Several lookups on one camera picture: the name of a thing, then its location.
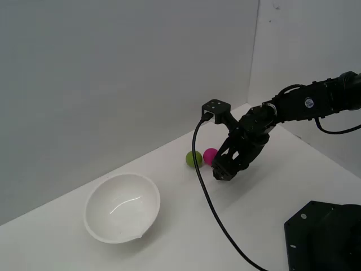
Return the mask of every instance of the white table surface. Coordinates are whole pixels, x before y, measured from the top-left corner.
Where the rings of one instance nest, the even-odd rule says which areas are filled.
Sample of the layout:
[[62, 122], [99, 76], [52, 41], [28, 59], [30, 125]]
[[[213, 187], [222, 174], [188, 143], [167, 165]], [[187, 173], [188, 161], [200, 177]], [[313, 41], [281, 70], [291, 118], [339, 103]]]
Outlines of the white table surface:
[[[226, 136], [225, 127], [208, 123], [200, 129], [197, 149], [219, 148]], [[221, 232], [195, 171], [184, 162], [191, 138], [192, 132], [0, 226], [0, 270], [254, 270]], [[100, 182], [122, 172], [154, 180], [160, 213], [143, 238], [101, 243], [83, 226], [85, 200]], [[358, 177], [280, 126], [231, 182], [216, 181], [211, 167], [201, 172], [230, 234], [270, 271], [288, 270], [283, 224], [310, 200], [361, 204]]]

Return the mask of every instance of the white label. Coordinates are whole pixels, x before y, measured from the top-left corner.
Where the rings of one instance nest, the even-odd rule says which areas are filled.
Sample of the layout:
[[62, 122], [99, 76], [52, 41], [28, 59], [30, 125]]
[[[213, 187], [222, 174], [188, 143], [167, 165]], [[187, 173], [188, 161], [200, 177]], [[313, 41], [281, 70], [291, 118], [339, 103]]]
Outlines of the white label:
[[305, 106], [307, 108], [313, 108], [314, 104], [315, 104], [314, 101], [310, 97], [307, 97], [305, 99]]

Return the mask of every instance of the magenta ball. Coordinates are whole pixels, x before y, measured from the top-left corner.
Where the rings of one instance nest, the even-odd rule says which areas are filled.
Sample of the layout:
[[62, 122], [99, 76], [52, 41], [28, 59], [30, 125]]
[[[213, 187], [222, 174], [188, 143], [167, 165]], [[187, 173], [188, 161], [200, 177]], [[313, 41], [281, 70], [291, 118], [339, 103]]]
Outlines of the magenta ball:
[[206, 162], [206, 164], [208, 164], [208, 165], [212, 165], [212, 162], [213, 162], [214, 157], [215, 157], [216, 154], [217, 154], [216, 149], [208, 148], [207, 150], [205, 150], [205, 152], [203, 154], [204, 162]]

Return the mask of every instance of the green ball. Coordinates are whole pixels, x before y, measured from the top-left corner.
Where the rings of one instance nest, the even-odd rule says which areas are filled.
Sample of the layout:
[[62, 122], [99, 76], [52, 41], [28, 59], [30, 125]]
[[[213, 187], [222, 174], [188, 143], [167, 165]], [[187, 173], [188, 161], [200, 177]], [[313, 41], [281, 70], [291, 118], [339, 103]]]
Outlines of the green ball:
[[[198, 166], [201, 166], [203, 158], [202, 158], [202, 155], [199, 153], [199, 151], [196, 151], [196, 157], [197, 157]], [[195, 168], [194, 161], [193, 161], [193, 155], [192, 155], [191, 151], [189, 153], [187, 153], [187, 155], [186, 155], [186, 163], [191, 168]]]

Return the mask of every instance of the robotic arm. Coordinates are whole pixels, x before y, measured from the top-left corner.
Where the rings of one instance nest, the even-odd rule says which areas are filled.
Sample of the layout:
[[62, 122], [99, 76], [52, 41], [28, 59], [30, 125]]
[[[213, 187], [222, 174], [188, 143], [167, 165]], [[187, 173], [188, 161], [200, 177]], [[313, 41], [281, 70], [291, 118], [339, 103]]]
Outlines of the robotic arm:
[[202, 117], [211, 113], [216, 124], [225, 124], [230, 131], [212, 168], [217, 180], [230, 181], [238, 171], [245, 170], [269, 140], [269, 132], [278, 124], [293, 120], [315, 119], [317, 127], [329, 134], [343, 134], [361, 128], [329, 132], [321, 127], [319, 118], [342, 110], [361, 108], [361, 74], [346, 72], [338, 78], [311, 85], [292, 85], [270, 101], [251, 108], [237, 121], [231, 115], [231, 105], [210, 100], [202, 106]]

